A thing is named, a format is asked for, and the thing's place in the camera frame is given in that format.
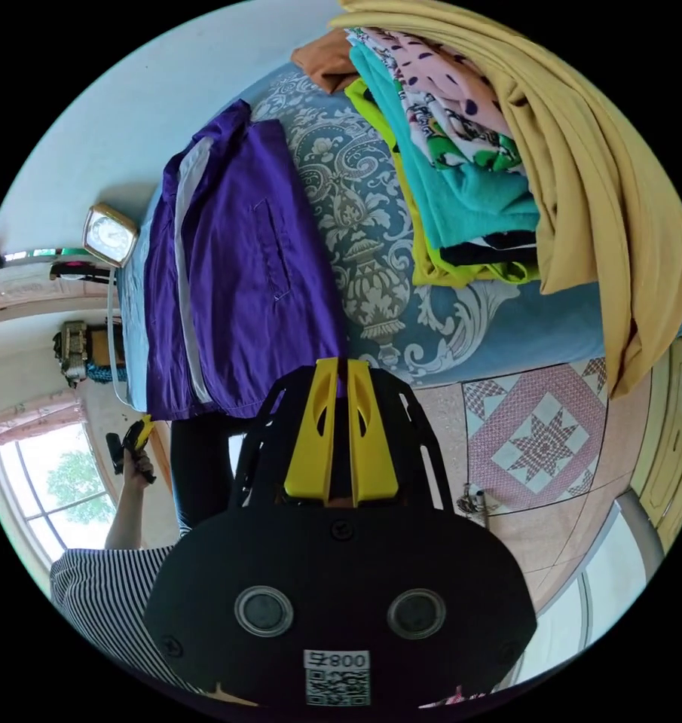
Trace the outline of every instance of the teal shirt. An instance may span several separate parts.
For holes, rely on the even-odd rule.
[[[358,43],[350,49],[350,59],[396,137],[408,186],[432,248],[455,246],[492,233],[537,229],[539,211],[526,177],[489,171],[474,163],[434,168],[411,140],[401,99],[383,61]]]

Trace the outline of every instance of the mustard yellow blanket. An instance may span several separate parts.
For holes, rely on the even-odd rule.
[[[599,282],[610,395],[682,323],[682,202],[649,146],[580,73],[518,33],[435,0],[339,0],[333,27],[446,43],[489,78],[539,206],[541,292]]]

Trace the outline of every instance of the dark pants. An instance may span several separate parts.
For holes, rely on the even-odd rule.
[[[212,413],[170,426],[170,470],[181,529],[227,508],[233,483],[228,440],[247,433],[252,422]]]

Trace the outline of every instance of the purple jacket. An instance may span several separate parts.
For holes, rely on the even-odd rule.
[[[155,419],[252,417],[274,382],[347,355],[341,296],[278,120],[242,100],[166,165],[145,263]]]

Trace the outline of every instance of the qr code label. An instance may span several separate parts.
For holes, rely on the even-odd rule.
[[[371,705],[367,650],[306,650],[303,657],[309,706]]]

